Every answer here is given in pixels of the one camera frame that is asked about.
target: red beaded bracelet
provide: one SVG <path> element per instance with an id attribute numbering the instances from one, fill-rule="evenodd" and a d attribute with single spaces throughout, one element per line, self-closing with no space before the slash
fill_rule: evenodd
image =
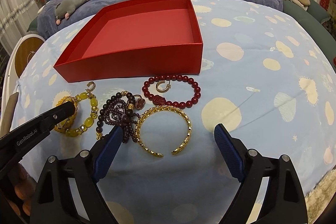
<path id="1" fill-rule="evenodd" d="M 148 91 L 148 87 L 151 84 L 154 84 L 154 82 L 158 81 L 183 81 L 183 82 L 188 82 L 193 88 L 194 88 L 194 97 L 191 98 L 190 101 L 187 102 L 171 102 L 171 101 L 166 101 L 166 99 L 160 95 L 154 95 L 151 94 Z M 193 105 L 196 105 L 198 103 L 198 99 L 201 97 L 201 88 L 198 86 L 198 83 L 194 81 L 193 78 L 189 78 L 188 76 L 182 76 L 182 75 L 160 75 L 160 76 L 154 76 L 150 77 L 148 81 L 145 81 L 143 83 L 142 87 L 143 95 L 147 97 L 149 100 L 153 102 L 154 105 L 168 105 L 168 106 L 174 106 L 174 107 L 179 107 L 180 109 L 185 109 L 185 107 L 192 107 Z"/>

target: gray stuffed mouse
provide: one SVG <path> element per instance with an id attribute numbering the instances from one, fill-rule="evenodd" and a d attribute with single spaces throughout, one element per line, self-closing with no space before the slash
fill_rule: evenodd
<path id="1" fill-rule="evenodd" d="M 56 24 L 60 25 L 63 18 L 69 19 L 75 10 L 87 1 L 89 0 L 62 0 L 55 8 Z"/>

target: red box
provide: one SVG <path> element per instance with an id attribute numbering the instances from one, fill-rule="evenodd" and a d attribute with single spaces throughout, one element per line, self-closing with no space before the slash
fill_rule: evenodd
<path id="1" fill-rule="evenodd" d="M 203 41 L 190 0 L 128 0 L 101 9 L 54 68 L 69 83 L 198 74 Z"/>

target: white curtain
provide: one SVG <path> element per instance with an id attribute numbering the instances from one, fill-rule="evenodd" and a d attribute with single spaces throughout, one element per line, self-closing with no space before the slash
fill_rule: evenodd
<path id="1" fill-rule="evenodd" d="M 9 55 L 38 10 L 35 0 L 0 0 L 0 42 Z"/>

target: blue gripper pad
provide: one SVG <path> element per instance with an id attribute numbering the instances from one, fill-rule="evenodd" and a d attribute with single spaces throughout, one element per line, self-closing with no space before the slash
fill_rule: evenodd
<path id="1" fill-rule="evenodd" d="M 122 139 L 123 130 L 121 127 L 117 127 L 94 163 L 94 173 L 92 178 L 96 182 L 106 176 L 112 164 L 112 161 L 121 145 Z"/>
<path id="2" fill-rule="evenodd" d="M 243 182 L 245 179 L 243 160 L 219 124 L 215 127 L 214 135 L 231 175 L 239 182 Z"/>

